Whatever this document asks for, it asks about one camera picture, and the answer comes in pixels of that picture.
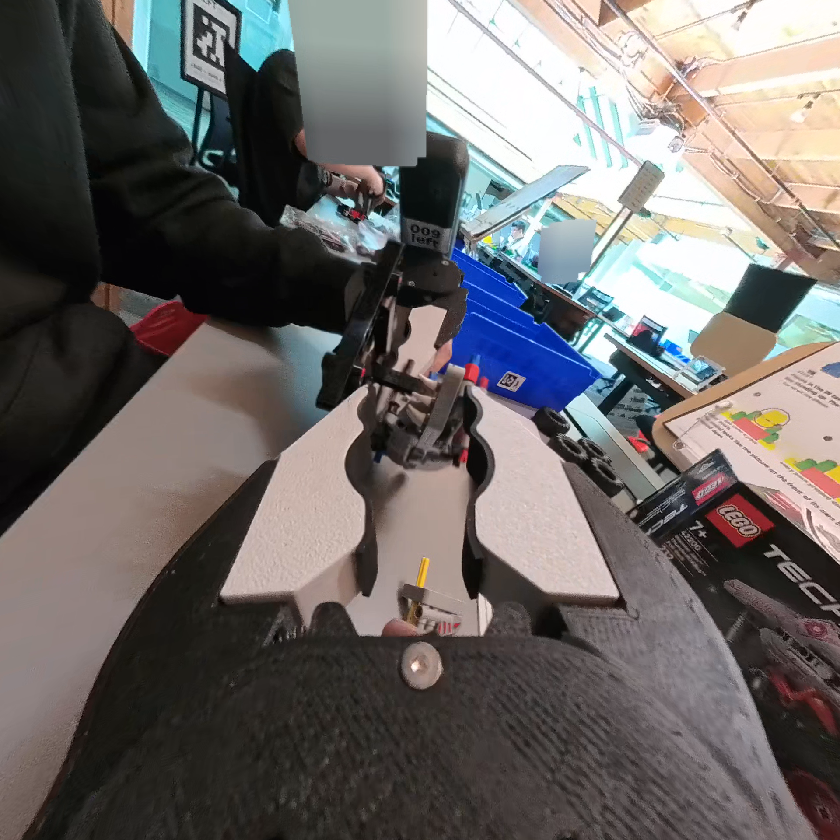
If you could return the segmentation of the person's left forearm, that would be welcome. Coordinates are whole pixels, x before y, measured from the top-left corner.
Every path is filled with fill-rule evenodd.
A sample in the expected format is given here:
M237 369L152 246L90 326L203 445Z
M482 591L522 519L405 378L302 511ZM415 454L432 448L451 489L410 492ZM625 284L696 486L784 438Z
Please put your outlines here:
M340 332L361 269L189 165L98 2L2 2L2 335L99 282L257 326Z

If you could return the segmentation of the clear bag of parts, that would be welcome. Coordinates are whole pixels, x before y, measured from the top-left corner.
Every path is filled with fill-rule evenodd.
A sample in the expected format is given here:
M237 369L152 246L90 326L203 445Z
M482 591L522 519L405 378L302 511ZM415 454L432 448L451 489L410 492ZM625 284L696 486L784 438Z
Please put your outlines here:
M337 214L337 203L327 201L302 211L287 206L279 219L286 229L303 229L318 237L335 255L356 262L370 261L387 245L385 233L366 220L353 224Z

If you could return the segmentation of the grey toy brick assembly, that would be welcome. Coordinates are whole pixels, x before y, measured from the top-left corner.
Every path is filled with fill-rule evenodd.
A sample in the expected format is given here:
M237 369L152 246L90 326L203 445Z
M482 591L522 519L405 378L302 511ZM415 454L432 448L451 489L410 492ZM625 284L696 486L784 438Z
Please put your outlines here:
M371 435L374 462L383 458L403 469L432 469L467 462L466 391L480 383L480 356L464 366L448 364L442 374L415 375L414 362L404 370L373 368L378 386L378 425Z

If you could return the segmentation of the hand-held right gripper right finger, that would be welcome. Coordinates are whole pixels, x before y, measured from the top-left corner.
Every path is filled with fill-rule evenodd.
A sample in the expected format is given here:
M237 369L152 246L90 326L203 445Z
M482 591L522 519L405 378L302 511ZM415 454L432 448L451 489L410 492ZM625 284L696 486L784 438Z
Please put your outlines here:
M552 610L614 610L622 595L573 483L586 479L535 425L476 385L464 393L469 439L463 636L482 636L505 602L533 624Z

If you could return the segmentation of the white perforated panel lamp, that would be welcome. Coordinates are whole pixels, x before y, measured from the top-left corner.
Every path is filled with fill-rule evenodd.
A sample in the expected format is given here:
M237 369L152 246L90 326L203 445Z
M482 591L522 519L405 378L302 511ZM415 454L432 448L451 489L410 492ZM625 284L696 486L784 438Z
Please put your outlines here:
M665 173L658 165L645 161L618 197L618 202L632 214L640 214L664 179Z

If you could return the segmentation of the black white marker sign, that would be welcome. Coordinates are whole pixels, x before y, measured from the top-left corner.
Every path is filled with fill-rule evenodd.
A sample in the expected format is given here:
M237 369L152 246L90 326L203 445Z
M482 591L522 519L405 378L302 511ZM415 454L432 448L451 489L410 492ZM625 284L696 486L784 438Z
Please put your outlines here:
M221 99L226 48L239 51L242 12L228 1L181 1L181 78Z

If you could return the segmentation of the red plastic object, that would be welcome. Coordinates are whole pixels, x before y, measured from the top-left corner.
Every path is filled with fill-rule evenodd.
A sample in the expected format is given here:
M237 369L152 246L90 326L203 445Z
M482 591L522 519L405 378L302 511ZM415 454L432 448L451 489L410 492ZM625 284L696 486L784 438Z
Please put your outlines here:
M153 308L129 329L142 348L169 359L207 320L206 314L173 300Z

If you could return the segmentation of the white tablet stand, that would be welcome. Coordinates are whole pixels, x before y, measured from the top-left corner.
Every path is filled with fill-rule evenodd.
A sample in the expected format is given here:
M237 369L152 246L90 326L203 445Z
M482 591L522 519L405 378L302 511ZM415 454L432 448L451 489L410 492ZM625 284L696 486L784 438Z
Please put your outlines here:
M511 225L520 219L532 205L539 209L527 227L526 233L519 240L519 253L530 244L538 231L543 216L548 211L553 199L573 181L591 171L591 167L580 164L558 165L537 181L526 184L508 197L500 200L493 207L482 211L468 220L462 220L459 232L465 243L465 252L470 257L477 257L480 243L488 236Z

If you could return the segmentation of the grey desk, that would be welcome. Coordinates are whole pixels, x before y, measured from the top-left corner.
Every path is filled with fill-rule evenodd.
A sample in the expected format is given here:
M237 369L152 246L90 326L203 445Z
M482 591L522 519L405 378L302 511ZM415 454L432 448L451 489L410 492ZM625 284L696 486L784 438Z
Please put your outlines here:
M1 828L20 838L114 640L154 578L304 435L339 337L208 322L1 543Z

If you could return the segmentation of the grey beam with yellow axle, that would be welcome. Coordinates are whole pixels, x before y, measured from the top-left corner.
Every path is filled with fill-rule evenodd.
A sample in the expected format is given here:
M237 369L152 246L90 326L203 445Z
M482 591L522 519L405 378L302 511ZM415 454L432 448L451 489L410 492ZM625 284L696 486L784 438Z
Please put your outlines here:
M435 634L451 637L458 634L463 625L464 602L426 586L430 560L423 557L415 582L403 582L397 592L401 618L417 629L420 634Z

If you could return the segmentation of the black toy chassis frame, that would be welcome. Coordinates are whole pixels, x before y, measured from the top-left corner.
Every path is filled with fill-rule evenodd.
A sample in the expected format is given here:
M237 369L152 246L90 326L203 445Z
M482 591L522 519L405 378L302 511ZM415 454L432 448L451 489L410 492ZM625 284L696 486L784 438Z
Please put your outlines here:
M411 394L414 374L400 369L398 352L411 336L410 297L403 281L404 246L389 242L375 261L360 267L362 289L341 338L322 358L317 408L330 412L364 385Z

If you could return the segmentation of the printed instruction board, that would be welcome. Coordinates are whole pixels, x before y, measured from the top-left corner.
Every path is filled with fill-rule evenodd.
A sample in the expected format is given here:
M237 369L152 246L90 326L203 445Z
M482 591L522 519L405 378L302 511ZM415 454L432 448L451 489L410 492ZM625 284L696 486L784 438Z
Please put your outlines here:
M659 415L679 469L720 450L736 477L839 560L839 343L755 365Z

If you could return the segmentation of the blue plastic bin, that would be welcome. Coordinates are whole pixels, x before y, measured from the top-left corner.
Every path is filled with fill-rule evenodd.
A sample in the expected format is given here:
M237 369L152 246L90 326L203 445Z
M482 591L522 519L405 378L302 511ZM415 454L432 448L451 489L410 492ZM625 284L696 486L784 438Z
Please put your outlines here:
M514 308L521 308L527 299L526 293L516 284L468 254L456 249L451 258L463 272L464 284L481 289Z
M532 330L493 311L470 311L453 339L451 361L465 367L479 357L488 390L532 408L563 410L600 375L547 325Z

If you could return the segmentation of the black toy set box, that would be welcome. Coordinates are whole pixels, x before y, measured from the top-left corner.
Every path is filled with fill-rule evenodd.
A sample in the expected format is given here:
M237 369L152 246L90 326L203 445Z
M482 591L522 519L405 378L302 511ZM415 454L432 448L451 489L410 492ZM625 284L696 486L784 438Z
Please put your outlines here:
M713 451L630 510L737 659L794 799L839 837L839 570L810 512Z

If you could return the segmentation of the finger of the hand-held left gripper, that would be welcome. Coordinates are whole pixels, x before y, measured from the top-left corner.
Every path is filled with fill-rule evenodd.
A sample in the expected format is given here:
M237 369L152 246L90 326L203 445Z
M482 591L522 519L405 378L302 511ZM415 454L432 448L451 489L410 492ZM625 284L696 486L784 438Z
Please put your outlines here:
M395 308L392 350L393 370L411 376L429 376L429 365L436 353L438 334L446 311L436 306Z

